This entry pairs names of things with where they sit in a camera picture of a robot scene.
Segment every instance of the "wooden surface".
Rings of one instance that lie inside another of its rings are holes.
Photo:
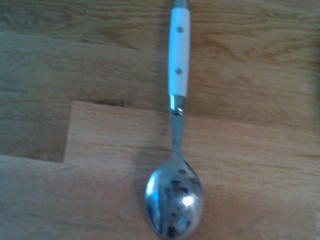
[[[144,191],[171,153],[168,118],[102,104],[72,107],[64,162],[117,176],[112,190],[127,205],[109,209],[117,216],[110,224],[123,224],[123,234],[129,234],[131,216],[131,239],[152,238],[142,214]],[[320,237],[320,146],[314,131],[187,116],[182,145],[205,196],[204,216],[191,239]],[[110,227],[110,238],[118,232]]]
[[[0,155],[0,239],[156,240],[131,205],[125,172],[114,167]],[[115,192],[120,186],[127,187]]]
[[[61,162],[72,100],[167,111],[169,0],[2,0],[0,153]],[[320,3],[192,0],[188,115],[314,131]]]

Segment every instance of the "wooden table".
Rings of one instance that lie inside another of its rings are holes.
[[[188,115],[316,131],[318,1],[191,0]],[[2,0],[0,153],[61,162],[72,100],[167,111],[168,0]]]

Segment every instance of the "spoon neck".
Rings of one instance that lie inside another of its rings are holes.
[[[170,95],[170,124],[174,153],[181,152],[181,142],[185,124],[186,98],[181,95]]]

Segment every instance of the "spoon handle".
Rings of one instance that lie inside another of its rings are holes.
[[[171,12],[168,87],[169,95],[187,97],[190,57],[189,0],[175,0]]]

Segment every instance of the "metal spoon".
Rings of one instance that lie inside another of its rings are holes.
[[[184,239],[200,223],[204,200],[200,181],[181,154],[190,55],[188,0],[175,0],[169,38],[169,101],[173,152],[151,175],[145,190],[150,225],[160,239]]]

